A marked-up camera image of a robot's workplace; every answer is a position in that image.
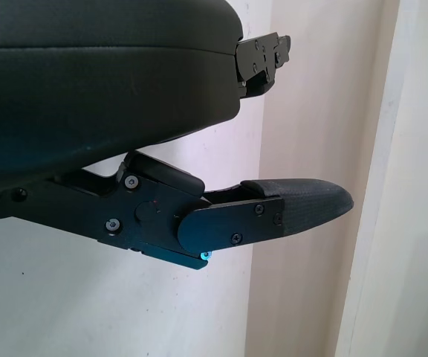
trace bolt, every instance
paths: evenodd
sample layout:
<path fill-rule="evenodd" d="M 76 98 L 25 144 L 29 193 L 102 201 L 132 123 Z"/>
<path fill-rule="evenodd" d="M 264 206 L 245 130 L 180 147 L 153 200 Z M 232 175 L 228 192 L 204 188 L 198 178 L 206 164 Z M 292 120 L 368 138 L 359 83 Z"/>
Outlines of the bolt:
<path fill-rule="evenodd" d="M 24 188 L 16 188 L 11 195 L 14 202 L 23 202 L 27 198 L 27 191 Z"/>
<path fill-rule="evenodd" d="M 137 188 L 139 183 L 137 176 L 130 175 L 125 178 L 125 187 L 129 190 Z"/>
<path fill-rule="evenodd" d="M 242 241 L 242 235 L 241 234 L 234 234 L 231 238 L 230 238 L 230 242 L 233 245 L 238 245 L 240 242 Z"/>
<path fill-rule="evenodd" d="M 107 231 L 109 232 L 116 232 L 120 229 L 120 221 L 116 218 L 112 218 L 109 219 L 106 223 L 105 223 L 105 228 L 107 228 Z"/>
<path fill-rule="evenodd" d="M 282 225 L 283 221 L 283 215 L 281 213 L 277 213 L 275 216 L 273 216 L 273 223 L 275 225 Z"/>
<path fill-rule="evenodd" d="M 202 260 L 209 260 L 213 253 L 211 251 L 207 251 L 206 253 L 201 253 Z"/>
<path fill-rule="evenodd" d="M 255 212 L 258 216 L 261 216 L 264 213 L 265 207 L 263 205 L 257 205 Z"/>

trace black screw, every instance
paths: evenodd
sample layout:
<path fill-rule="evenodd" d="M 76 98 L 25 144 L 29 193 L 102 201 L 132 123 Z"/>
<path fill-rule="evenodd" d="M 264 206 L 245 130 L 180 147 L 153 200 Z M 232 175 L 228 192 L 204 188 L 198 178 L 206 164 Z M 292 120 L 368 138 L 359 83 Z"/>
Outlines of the black screw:
<path fill-rule="evenodd" d="M 282 225 L 283 221 L 283 214 L 277 213 L 275 216 L 273 216 L 273 223 L 275 225 Z"/>
<path fill-rule="evenodd" d="M 233 245 L 238 245 L 240 242 L 242 241 L 242 235 L 241 234 L 234 234 L 231 238 L 230 238 L 230 242 Z"/>
<path fill-rule="evenodd" d="M 23 202 L 27 198 L 27 191 L 24 188 L 16 188 L 11 195 L 14 202 Z"/>
<path fill-rule="evenodd" d="M 255 209 L 256 214 L 258 216 L 261 216 L 264 213 L 264 210 L 265 210 L 265 207 L 263 205 L 257 205 Z"/>

